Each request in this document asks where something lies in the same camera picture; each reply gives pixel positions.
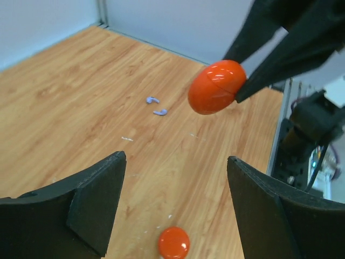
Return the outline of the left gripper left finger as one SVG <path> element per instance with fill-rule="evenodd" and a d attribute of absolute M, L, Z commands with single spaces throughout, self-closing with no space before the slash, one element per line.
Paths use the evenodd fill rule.
<path fill-rule="evenodd" d="M 1 199 L 1 258 L 103 258 L 126 170 L 115 152 L 17 198 Z"/>

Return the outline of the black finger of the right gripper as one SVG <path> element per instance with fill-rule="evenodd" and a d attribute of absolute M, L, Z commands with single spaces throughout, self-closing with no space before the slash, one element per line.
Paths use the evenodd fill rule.
<path fill-rule="evenodd" d="M 253 1 L 242 28 L 223 59 L 242 63 L 269 42 L 280 28 L 291 31 L 309 6 L 310 1 L 301 0 Z"/>

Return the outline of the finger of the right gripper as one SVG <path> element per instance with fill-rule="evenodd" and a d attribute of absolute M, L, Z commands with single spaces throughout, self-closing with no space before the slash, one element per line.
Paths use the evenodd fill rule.
<path fill-rule="evenodd" d="M 322 66 L 344 44 L 344 8 L 307 11 L 236 94 L 241 103 L 265 86 Z"/>

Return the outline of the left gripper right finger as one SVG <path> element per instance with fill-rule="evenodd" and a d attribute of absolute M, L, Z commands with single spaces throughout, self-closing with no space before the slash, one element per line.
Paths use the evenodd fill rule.
<path fill-rule="evenodd" d="M 236 156 L 227 178 L 245 258 L 344 258 L 344 204 L 272 178 Z"/>

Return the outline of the orange earbud charging case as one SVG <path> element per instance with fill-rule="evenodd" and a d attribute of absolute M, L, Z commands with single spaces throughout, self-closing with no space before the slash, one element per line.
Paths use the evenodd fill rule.
<path fill-rule="evenodd" d="M 184 229 L 169 227 L 161 232 L 157 245 L 160 258 L 184 259 L 190 249 L 190 239 Z"/>

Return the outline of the purple earbud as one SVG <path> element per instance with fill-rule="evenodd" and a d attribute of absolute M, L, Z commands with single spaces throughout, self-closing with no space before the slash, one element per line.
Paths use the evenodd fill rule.
<path fill-rule="evenodd" d="M 167 115 L 168 111 L 166 109 L 162 109 L 160 111 L 154 111 L 153 113 L 155 115 L 164 116 L 164 115 Z"/>
<path fill-rule="evenodd" d="M 159 104 L 160 101 L 159 101 L 157 98 L 150 96 L 150 97 L 147 97 L 147 98 L 146 98 L 146 103 L 147 103 L 147 104 L 152 104 L 152 103 L 157 103 L 157 104 Z"/>

